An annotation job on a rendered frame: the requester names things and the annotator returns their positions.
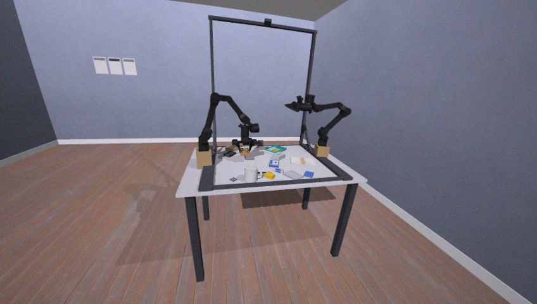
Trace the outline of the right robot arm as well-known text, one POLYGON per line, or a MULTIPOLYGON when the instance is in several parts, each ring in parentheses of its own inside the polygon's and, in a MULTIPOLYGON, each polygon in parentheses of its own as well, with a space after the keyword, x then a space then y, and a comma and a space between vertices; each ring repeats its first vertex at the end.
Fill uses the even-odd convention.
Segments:
MULTIPOLYGON (((198 137, 199 152, 209 150, 208 140, 210 139, 213 133, 213 131, 211 130, 211 126, 212 126, 215 110, 219 101, 229 102, 230 106, 237 113, 240 121, 243 124, 245 124, 245 125, 242 125, 242 124, 238 125, 238 127, 241 127, 242 134, 249 134, 249 131, 251 133, 259 132, 260 130, 258 123, 251 124, 250 118, 240 110, 238 105, 234 102, 234 100, 230 96, 224 96, 216 92, 213 92, 210 96, 210 109, 209 109, 208 116, 206 119, 206 124, 201 132, 201 135, 198 137)), ((252 143, 252 138, 249 138, 249 136, 246 136, 246 137, 242 136, 241 142, 243 142, 243 145, 250 145, 250 143, 252 143)))

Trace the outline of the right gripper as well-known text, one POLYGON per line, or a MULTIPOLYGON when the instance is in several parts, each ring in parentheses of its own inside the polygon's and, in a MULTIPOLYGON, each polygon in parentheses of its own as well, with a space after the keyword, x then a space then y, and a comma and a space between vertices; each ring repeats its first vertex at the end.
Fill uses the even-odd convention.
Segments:
MULTIPOLYGON (((246 137, 246 136, 248 136, 248 135, 249 135, 249 134, 242 134, 242 133, 241 133, 241 137, 242 137, 242 136, 246 137)), ((240 152, 240 145, 239 145, 239 143, 243 143, 243 142, 238 141, 237 139, 233 139, 232 141, 233 141, 232 145, 236 145, 236 146, 238 147, 238 149, 239 149, 239 152, 240 152)), ((249 151, 251 151, 252 145, 254 146, 254 145, 257 145, 257 144, 258 144, 258 141, 257 141, 256 139, 252 139, 252 142, 250 143, 249 151)))

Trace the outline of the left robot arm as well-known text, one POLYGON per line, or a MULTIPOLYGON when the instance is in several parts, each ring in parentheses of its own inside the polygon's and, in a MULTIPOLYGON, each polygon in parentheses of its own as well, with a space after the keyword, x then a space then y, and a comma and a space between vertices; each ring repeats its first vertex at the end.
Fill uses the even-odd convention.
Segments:
MULTIPOLYGON (((329 124, 327 124, 324 128, 321 127, 317 134, 319 135, 319 140, 318 140, 318 145, 319 146, 326 146, 327 144, 327 140, 328 140, 328 137, 327 137, 327 134, 328 132, 344 117, 347 117, 350 113, 351 113, 351 109, 350 108, 347 108, 345 105, 343 105, 342 103, 340 102, 337 102, 337 103, 331 103, 331 104, 323 104, 323 105, 316 105, 314 103, 314 99, 315 99, 315 95, 311 95, 311 94, 307 94, 306 95, 306 104, 305 104, 305 111, 309 111, 309 114, 311 114, 313 111, 318 113, 320 111, 323 111, 323 110, 327 110, 327 109, 331 109, 331 108, 342 108, 340 109, 340 112, 338 114, 338 116, 336 116, 329 124), (313 108, 312 108, 313 107, 313 108), (312 111, 313 110, 313 111, 312 111)), ((303 98, 301 98, 301 96, 298 96, 297 97, 297 100, 299 104, 304 104, 302 103, 303 101, 303 98)))

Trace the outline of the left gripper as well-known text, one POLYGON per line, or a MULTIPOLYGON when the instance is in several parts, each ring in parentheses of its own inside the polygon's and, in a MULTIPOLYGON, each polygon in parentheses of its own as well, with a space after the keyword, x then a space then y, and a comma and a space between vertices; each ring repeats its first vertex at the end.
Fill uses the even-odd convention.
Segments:
POLYGON ((293 111, 296 110, 296 112, 305 110, 305 104, 298 104, 296 102, 292 102, 291 104, 285 104, 285 106, 293 111))

